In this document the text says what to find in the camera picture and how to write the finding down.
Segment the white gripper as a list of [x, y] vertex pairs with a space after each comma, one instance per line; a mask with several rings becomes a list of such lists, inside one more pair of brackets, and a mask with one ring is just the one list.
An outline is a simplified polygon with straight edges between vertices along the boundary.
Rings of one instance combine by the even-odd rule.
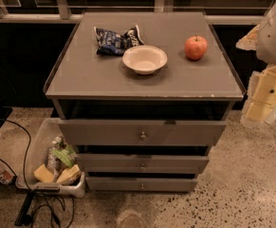
[[276, 65], [253, 71], [243, 106], [243, 124], [272, 124], [276, 120]]

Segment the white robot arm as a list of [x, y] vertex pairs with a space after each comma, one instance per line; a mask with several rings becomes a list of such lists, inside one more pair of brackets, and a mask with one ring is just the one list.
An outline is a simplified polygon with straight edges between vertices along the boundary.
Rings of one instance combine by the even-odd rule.
[[276, 3], [236, 47], [254, 50], [256, 57], [267, 64], [262, 72], [253, 71], [249, 78], [241, 124], [245, 127], [272, 124], [276, 120]]

